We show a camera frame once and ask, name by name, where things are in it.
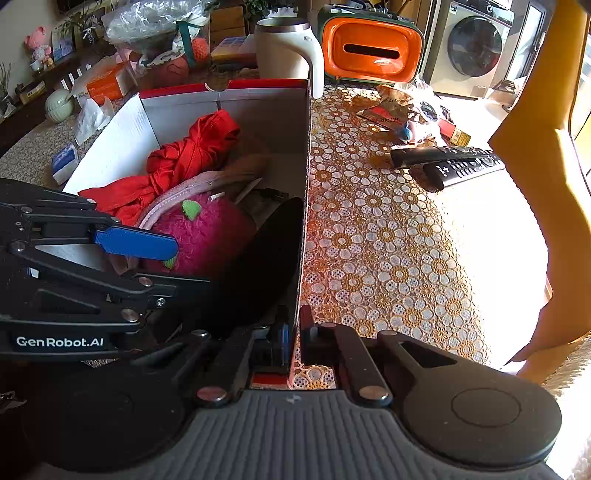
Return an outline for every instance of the pink fabric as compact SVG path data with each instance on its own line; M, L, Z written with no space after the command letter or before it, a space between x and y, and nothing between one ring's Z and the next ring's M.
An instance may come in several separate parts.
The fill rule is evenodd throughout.
M271 157L267 154L242 155L230 159L223 170L205 171L180 183L150 203L141 213L136 227L150 230L161 215L183 200L239 181L252 181L265 171Z
M254 221L230 200L221 197L208 203L208 198L207 193L191 197L202 206L194 221L180 205L162 214L152 231L175 237L177 261L169 270L160 261L143 260L146 270L215 278L238 256L255 235Z

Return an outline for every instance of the red cloth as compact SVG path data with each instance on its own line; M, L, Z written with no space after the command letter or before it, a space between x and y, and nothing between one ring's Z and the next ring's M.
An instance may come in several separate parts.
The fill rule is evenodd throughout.
M150 154L147 175L116 180L78 195L95 200L97 210L133 226L156 197L201 172L219 168L239 133L240 127L225 110L203 115L191 126L188 137Z

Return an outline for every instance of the washing machine door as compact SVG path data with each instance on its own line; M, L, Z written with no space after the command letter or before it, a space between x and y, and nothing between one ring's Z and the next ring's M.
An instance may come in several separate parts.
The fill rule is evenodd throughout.
M452 29L447 54L462 75L481 77L496 67L503 41L495 25L484 17L466 17Z

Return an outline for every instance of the white box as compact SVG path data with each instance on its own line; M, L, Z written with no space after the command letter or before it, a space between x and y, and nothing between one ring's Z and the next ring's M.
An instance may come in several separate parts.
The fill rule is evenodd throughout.
M117 112L80 160L64 192L78 194L123 177L144 174L152 151L182 139L198 117L218 109L227 110L242 132L257 136L271 153L277 154L258 187L300 197L306 206L310 95L305 80L238 80L230 82L223 92L208 90L205 85L183 85L137 94ZM302 251L305 230L304 221ZM52 253L105 269L104 256L96 245L62 246ZM288 298L282 299L286 300L294 326L301 272L300 265Z

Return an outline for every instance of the yellow chair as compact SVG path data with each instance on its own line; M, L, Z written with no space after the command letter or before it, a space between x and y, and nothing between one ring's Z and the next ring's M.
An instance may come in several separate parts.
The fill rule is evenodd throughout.
M519 101L490 140L548 246L553 295L529 344L513 358L527 359L519 375L538 383L591 330L591 194L569 132L588 30L576 0L558 0Z

